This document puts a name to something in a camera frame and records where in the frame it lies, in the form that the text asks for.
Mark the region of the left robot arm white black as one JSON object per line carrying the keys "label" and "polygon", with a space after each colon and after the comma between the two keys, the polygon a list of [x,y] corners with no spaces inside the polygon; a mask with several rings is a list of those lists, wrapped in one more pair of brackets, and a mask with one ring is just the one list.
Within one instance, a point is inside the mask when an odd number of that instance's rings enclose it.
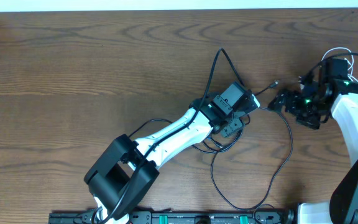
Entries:
{"label": "left robot arm white black", "polygon": [[221,96],[197,99],[177,121],[146,137],[117,137],[86,173],[98,208],[93,223],[125,223],[129,213],[145,197],[159,169],[186,148],[219,133],[241,104]]}

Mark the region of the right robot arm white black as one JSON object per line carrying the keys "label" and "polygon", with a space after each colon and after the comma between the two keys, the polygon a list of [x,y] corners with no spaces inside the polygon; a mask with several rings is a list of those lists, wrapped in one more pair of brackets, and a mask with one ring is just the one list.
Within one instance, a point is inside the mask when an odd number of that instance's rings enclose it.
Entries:
{"label": "right robot arm white black", "polygon": [[340,127],[351,168],[327,202],[301,203],[298,223],[358,223],[358,82],[334,78],[318,85],[303,84],[301,91],[281,90],[268,104],[285,110],[298,123],[318,129],[328,115]]}

